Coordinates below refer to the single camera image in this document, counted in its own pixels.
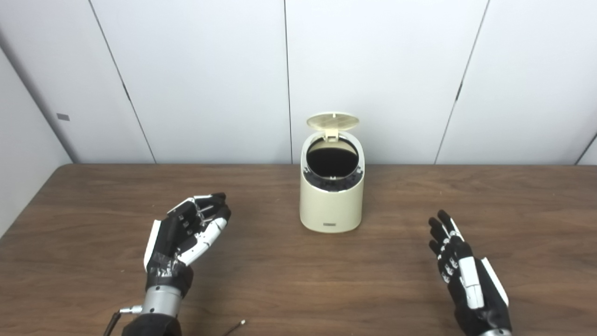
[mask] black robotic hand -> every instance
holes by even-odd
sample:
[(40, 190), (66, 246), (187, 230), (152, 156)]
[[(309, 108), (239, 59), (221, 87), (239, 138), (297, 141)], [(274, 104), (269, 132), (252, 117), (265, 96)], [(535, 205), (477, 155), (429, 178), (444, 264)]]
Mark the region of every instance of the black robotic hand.
[(456, 223), (445, 211), (429, 218), (439, 273), (456, 305), (454, 315), (466, 336), (510, 336), (508, 297), (491, 264), (473, 256)]
[(189, 197), (166, 218), (154, 221), (143, 258), (145, 300), (116, 312), (104, 336), (112, 333), (121, 314), (139, 315), (124, 327), (123, 336), (181, 336), (177, 316), (193, 282), (190, 265), (210, 248), (229, 219), (226, 195), (217, 193)]

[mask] open lid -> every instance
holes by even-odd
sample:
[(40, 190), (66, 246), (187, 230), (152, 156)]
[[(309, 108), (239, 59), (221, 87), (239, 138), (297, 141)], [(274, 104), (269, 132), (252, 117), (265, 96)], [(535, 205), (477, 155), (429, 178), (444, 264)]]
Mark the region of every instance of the open lid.
[(344, 112), (323, 112), (307, 119), (307, 125), (318, 131), (325, 131), (325, 140), (338, 141), (338, 131), (356, 127), (359, 118)]

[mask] trash can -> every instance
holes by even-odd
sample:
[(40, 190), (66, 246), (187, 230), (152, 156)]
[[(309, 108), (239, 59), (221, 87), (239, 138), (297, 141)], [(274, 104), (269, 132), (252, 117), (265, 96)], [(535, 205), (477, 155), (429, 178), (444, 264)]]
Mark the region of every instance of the trash can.
[(300, 219), (313, 231), (340, 233), (361, 223), (365, 157), (348, 132), (359, 119), (325, 112), (307, 120), (317, 130), (301, 151)]

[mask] black wire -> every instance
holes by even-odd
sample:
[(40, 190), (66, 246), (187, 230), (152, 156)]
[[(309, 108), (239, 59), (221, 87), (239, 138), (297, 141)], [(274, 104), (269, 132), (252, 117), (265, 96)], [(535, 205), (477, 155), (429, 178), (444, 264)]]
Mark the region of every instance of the black wire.
[(228, 336), (228, 335), (230, 335), (231, 332), (233, 332), (234, 330), (236, 330), (237, 328), (239, 328), (243, 324), (245, 324), (245, 320), (242, 320), (242, 321), (238, 322), (235, 326), (233, 326), (232, 328), (228, 329), (228, 331), (226, 331), (222, 336)]
[(117, 311), (116, 313), (114, 313), (114, 315), (112, 315), (112, 319), (110, 320), (110, 323), (108, 323), (108, 326), (106, 327), (104, 336), (110, 336), (110, 334), (112, 333), (112, 330), (114, 330), (114, 327), (116, 326), (116, 323), (118, 323), (119, 319), (120, 319), (120, 312)]

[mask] white wall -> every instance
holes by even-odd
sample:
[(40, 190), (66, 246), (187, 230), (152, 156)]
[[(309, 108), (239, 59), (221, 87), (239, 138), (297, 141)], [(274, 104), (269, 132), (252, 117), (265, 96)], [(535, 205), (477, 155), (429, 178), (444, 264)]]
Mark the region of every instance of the white wall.
[(368, 163), (572, 164), (597, 133), (595, 1), (91, 1), (132, 105), (88, 1), (0, 1), (81, 162), (296, 163), (322, 111)]
[(433, 163), (485, 0), (287, 0), (293, 156), (307, 117), (355, 114), (369, 163)]
[(597, 165), (597, 141), (593, 141), (583, 157), (578, 161), (578, 164), (588, 166)]
[(93, 1), (158, 163), (289, 163), (282, 0)]
[(70, 159), (0, 50), (0, 236)]
[(574, 164), (597, 133), (597, 1), (491, 1), (437, 163)]
[(87, 1), (0, 1), (0, 45), (75, 160), (153, 163)]

